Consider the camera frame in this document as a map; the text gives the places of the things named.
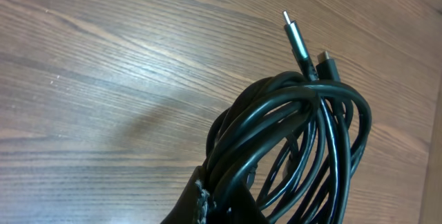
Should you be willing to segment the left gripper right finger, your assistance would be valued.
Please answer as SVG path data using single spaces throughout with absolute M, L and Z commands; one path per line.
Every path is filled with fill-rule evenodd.
M 269 224 L 256 205 L 253 196 L 245 185 L 239 186 L 230 197 L 226 211 L 210 214 L 214 224 Z

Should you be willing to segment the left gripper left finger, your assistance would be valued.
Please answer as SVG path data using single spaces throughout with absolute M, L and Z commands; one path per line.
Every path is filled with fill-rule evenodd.
M 177 203 L 161 224 L 206 224 L 210 193 L 204 188 L 205 169 L 192 173 Z

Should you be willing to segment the black usb cable thin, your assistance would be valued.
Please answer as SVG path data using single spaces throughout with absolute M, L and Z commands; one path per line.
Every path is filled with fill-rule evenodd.
M 309 173 L 301 174 L 307 152 L 287 138 L 285 148 L 271 168 L 258 205 L 277 206 L 268 216 L 275 223 L 294 205 L 290 223 L 342 223 L 349 187 L 367 144 L 372 114 L 367 101 L 340 80 L 336 62 L 328 52 L 318 55 L 316 79 L 309 83 L 321 98 L 319 112 L 303 138 L 317 140 L 318 148 Z

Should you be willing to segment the black usb cable thick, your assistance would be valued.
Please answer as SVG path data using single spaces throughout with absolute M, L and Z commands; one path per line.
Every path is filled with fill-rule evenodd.
M 210 214 L 226 211 L 233 192 L 241 185 L 250 191 L 265 218 L 277 206 L 273 202 L 262 209 L 258 197 L 287 138 L 307 152 L 301 174 L 309 173 L 318 141 L 303 136 L 316 119 L 321 98 L 309 88 L 316 79 L 316 62 L 310 54 L 296 21 L 284 15 L 284 29 L 299 71 L 286 71 L 248 86 L 211 125 L 206 138 L 204 188 L 210 193 Z

